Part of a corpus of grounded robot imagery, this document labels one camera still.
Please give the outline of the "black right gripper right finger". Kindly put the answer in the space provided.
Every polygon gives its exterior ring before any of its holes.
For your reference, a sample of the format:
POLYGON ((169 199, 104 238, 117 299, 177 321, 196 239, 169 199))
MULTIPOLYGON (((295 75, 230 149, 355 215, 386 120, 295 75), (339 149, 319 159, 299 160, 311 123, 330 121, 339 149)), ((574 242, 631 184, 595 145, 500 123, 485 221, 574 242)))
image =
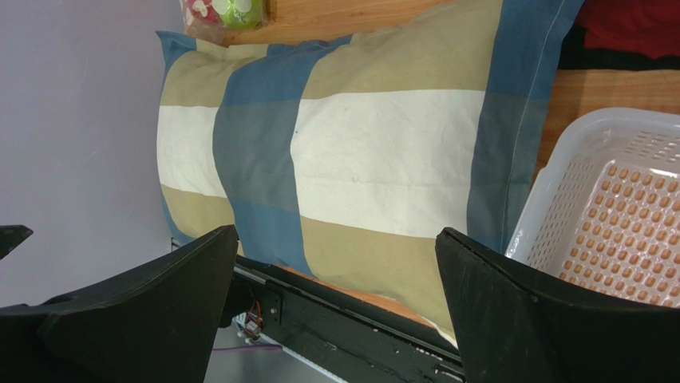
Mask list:
POLYGON ((468 381, 678 381, 678 309, 575 286, 450 227, 435 250, 468 381))

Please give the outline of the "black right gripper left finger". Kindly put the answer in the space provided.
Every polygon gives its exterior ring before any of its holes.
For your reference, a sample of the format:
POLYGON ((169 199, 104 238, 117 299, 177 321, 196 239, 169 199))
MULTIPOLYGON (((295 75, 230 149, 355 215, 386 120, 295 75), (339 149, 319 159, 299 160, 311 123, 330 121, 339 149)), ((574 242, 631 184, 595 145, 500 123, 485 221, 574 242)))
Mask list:
POLYGON ((219 227, 36 306, 1 310, 4 382, 201 382, 238 247, 219 227))

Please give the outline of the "clear dotted zip bag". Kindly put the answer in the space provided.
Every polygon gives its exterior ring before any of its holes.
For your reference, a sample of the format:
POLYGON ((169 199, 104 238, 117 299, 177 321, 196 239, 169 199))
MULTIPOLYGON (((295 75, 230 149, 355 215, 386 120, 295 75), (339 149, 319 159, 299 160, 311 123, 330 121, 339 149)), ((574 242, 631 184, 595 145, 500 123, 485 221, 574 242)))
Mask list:
POLYGON ((230 32, 253 30, 268 22, 268 1, 179 0, 186 34, 220 44, 230 32))

